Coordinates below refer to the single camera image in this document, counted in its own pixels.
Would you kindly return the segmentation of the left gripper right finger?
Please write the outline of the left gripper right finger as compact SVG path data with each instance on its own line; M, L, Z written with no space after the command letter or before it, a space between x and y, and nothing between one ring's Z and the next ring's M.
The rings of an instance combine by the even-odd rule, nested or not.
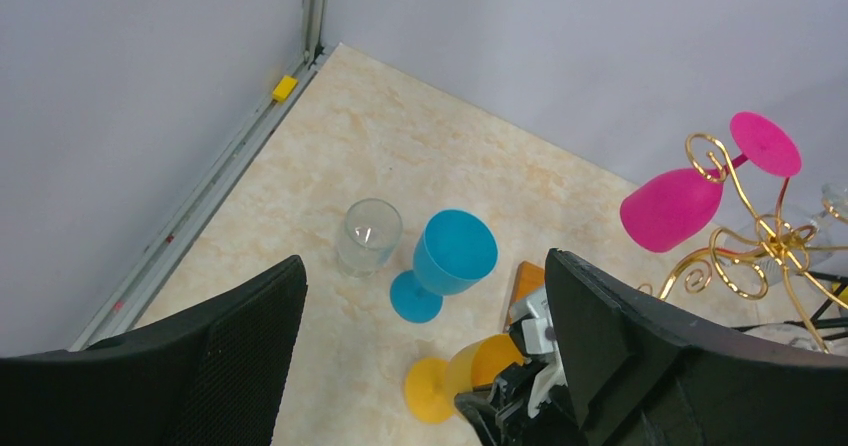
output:
M847 360L756 338L553 249L545 289L591 445L843 445Z

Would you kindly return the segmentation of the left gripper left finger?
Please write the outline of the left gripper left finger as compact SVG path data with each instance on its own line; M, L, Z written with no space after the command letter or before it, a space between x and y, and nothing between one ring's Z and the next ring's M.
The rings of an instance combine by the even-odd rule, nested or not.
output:
M1 362L5 445L268 445L308 291L293 255L80 351Z

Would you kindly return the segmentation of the yellow wine glass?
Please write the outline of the yellow wine glass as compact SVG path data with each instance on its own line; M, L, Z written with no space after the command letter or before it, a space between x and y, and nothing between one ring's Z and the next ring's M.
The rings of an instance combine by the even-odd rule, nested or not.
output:
M419 421L440 424L457 414L454 398L490 385L507 367L524 364L508 334L497 334L458 351L450 360L427 357L415 362L404 380L404 400Z

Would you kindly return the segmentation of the clear wine glass front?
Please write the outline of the clear wine glass front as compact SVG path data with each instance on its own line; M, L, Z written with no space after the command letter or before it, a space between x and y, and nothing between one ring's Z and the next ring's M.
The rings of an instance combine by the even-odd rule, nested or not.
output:
M342 221L336 251L340 270L351 277L368 277L380 270L400 243L403 221L399 211L379 198L352 204Z

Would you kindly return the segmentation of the blue wine glass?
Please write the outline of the blue wine glass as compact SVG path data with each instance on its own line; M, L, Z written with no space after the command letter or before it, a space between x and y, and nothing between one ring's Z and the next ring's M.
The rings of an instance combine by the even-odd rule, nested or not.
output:
M491 274L498 255L496 238L481 219L464 210L442 210L423 229L412 268L393 280L391 306L408 322L427 323L438 316L445 297L463 293Z

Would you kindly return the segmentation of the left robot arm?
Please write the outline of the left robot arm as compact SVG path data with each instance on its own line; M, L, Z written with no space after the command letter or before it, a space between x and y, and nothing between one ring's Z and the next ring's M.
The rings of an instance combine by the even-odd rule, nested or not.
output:
M755 337L551 250L566 381L542 363L448 397L485 445L843 445L847 360ZM291 256L148 326L1 362L5 445L267 445L308 290Z

